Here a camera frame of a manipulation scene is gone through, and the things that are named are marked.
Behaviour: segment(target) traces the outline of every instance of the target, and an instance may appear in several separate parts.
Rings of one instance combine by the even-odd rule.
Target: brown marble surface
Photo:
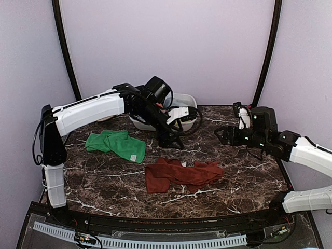
[[[214,129],[238,122],[230,106],[200,108],[203,125],[195,134],[182,138],[184,150],[158,147],[154,132],[136,129],[128,116],[75,130],[66,146],[65,189],[70,209],[135,218],[198,218],[268,208],[274,195],[287,189],[277,163],[268,156],[259,161],[245,147],[220,144]],[[131,137],[145,141],[143,163],[126,161],[113,152],[87,152],[85,141],[90,133],[103,130],[128,130]],[[186,186],[171,185],[167,193],[147,194],[144,166],[158,157],[177,158],[188,167],[195,160],[216,160],[225,169],[225,176],[197,193],[190,193]]]

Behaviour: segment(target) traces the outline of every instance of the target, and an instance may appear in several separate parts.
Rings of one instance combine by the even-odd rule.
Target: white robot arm
[[[249,110],[240,102],[234,103],[233,107],[236,117],[240,118],[240,125],[223,126],[215,130],[222,144],[259,148],[266,154],[303,164],[332,177],[332,150],[318,146],[308,137],[294,132],[279,132],[275,112],[271,108]],[[284,213],[332,209],[332,186],[308,191],[283,191],[269,206]]]
[[[170,87],[155,76],[144,86],[120,84],[69,105],[55,108],[44,106],[38,125],[42,155],[35,157],[33,144],[33,157],[35,163],[43,167],[43,184],[51,207],[67,208],[63,176],[67,153],[61,137],[79,127],[105,117],[128,113],[133,118],[141,117],[146,124],[156,128],[160,147],[182,149],[184,145],[179,138],[184,134],[181,118],[195,119],[201,113],[193,107],[161,108],[159,103],[163,103],[169,92]]]

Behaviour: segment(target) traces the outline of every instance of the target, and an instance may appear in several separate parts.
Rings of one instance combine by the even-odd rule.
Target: white plastic part
[[[73,242],[75,237],[75,231],[66,228],[55,227],[49,224],[41,222],[35,222],[33,229],[44,234],[48,234],[52,237]],[[247,245],[246,235],[239,235],[220,239],[211,240],[196,240],[196,241],[176,241],[176,242],[159,242],[159,241],[137,241],[137,240],[121,240],[113,239],[104,236],[97,236],[102,242],[104,249],[115,248],[141,248],[141,249],[219,249],[219,248],[231,248],[241,245]],[[81,242],[83,245],[91,246],[91,244]],[[100,248],[97,242],[93,248]]]
[[[291,162],[303,164],[332,177],[332,154],[317,149],[305,137],[298,138],[295,143],[297,146],[293,147],[289,158]]]
[[[305,137],[298,138],[295,143],[297,146],[293,147],[290,154],[291,162],[303,164],[332,177],[332,154],[316,148]],[[332,186],[307,191],[292,191],[285,196],[283,207],[286,213],[332,209]]]
[[[43,165],[46,179],[46,189],[50,205],[53,208],[66,206],[66,195],[64,191],[64,164],[58,166]]]
[[[182,118],[189,115],[189,108],[188,107],[180,107],[172,109],[168,112],[170,118],[166,121],[166,124],[170,124],[171,122],[177,120],[178,118]]]
[[[182,93],[175,93],[173,95],[173,104],[172,106],[192,106],[197,108],[197,103],[196,100],[193,96],[188,95],[188,94],[182,94]],[[167,97],[164,101],[164,106],[169,106],[171,102],[171,98]],[[134,126],[140,130],[145,130],[145,131],[155,131],[156,129],[153,126],[148,126],[146,124],[140,123],[132,118],[130,118],[130,120],[133,122]],[[193,126],[193,123],[195,123],[195,121],[197,120],[197,118],[195,118],[192,121],[187,121],[187,122],[181,122],[182,124],[182,128],[184,131],[188,131],[191,129],[191,127]]]
[[[244,107],[239,108],[239,117],[241,117],[239,129],[242,130],[243,128],[250,128],[251,121],[250,121],[249,113],[246,108],[244,108]]]
[[[69,108],[55,107],[54,110],[61,110],[54,114],[54,117],[57,118],[56,124],[60,135],[68,135],[71,131],[99,119],[124,113],[125,104],[118,93],[100,96],[115,91],[111,89],[96,95],[95,99],[78,101],[76,105],[71,104],[73,106]]]
[[[332,209],[332,185],[307,191],[292,191],[282,203],[286,213]]]

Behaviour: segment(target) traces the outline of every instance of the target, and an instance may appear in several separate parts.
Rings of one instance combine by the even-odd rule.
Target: red towel
[[[191,192],[196,192],[213,180],[224,176],[218,162],[195,161],[194,167],[183,167],[177,159],[158,158],[154,164],[145,167],[145,181],[148,193],[165,193],[170,183],[184,184]]]

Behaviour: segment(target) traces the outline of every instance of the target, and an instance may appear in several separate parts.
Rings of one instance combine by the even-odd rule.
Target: purple wall
[[[250,103],[274,0],[62,0],[84,97],[157,75],[199,104]]]
[[[29,204],[42,191],[41,168],[31,156],[41,108],[72,101],[51,1],[1,1],[1,248],[16,248]]]
[[[280,130],[307,135],[332,148],[332,2],[284,1],[274,54],[260,105],[275,109]],[[302,165],[286,169],[296,190],[332,179]],[[325,248],[332,248],[332,216],[313,212]]]

